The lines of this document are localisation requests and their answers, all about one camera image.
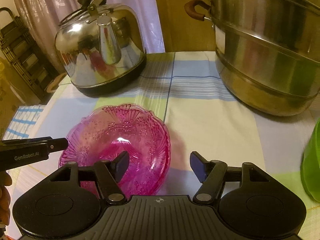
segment logo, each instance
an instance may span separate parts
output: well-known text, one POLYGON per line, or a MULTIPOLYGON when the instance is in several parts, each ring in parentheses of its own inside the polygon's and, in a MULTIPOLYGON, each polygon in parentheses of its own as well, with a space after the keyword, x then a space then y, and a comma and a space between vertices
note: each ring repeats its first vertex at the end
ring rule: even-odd
POLYGON ((15 156, 14 160, 15 161, 24 160, 24 159, 31 158, 31 157, 36 157, 36 156, 39 156, 39 152, 35 152, 35 153, 31 153, 31 154, 24 154, 22 156, 15 156))
POLYGON ((165 200, 164 200, 163 198, 157 198, 156 201, 157 201, 158 203, 162 203, 162 202, 165 201, 165 200))

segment pink glass plate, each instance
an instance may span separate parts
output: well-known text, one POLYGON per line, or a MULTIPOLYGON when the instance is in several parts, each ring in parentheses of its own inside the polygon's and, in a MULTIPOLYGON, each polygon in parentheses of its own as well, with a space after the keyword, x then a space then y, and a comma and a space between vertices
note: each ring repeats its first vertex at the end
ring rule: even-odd
MULTIPOLYGON (((127 151, 130 164, 119 183, 126 197, 156 194, 170 165, 167 127, 152 111, 138 105, 98 108, 72 128, 67 139, 69 146, 60 157, 59 167, 70 161, 91 166, 127 151)), ((81 182, 81 186, 96 193, 93 183, 81 182)))

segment human hand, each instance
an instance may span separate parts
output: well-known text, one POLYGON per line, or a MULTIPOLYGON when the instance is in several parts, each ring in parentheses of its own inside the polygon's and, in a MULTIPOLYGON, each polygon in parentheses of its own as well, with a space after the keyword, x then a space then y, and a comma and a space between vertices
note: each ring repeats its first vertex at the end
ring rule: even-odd
POLYGON ((10 219, 10 195, 5 186, 10 186, 12 179, 5 171, 0 172, 0 224, 9 225, 10 219))

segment purple curtain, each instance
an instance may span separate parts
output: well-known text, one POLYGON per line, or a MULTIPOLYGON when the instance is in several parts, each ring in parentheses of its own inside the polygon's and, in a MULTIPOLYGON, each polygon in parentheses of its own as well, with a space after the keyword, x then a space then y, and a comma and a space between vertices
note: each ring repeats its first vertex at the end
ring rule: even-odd
MULTIPOLYGON (((54 48, 54 38, 59 22, 68 14, 80 8, 77 0, 14 0, 18 12, 49 60, 62 73, 54 48)), ((107 0, 107 3, 123 3, 137 14, 147 52, 164 52, 161 26, 156 0, 107 0)))

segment green cup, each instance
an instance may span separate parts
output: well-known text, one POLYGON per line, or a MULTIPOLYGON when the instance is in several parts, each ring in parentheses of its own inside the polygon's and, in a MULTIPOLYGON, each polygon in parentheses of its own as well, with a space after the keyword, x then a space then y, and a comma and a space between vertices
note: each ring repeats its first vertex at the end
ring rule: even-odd
POLYGON ((307 193, 320 202, 320 119, 304 151, 301 179, 307 193))

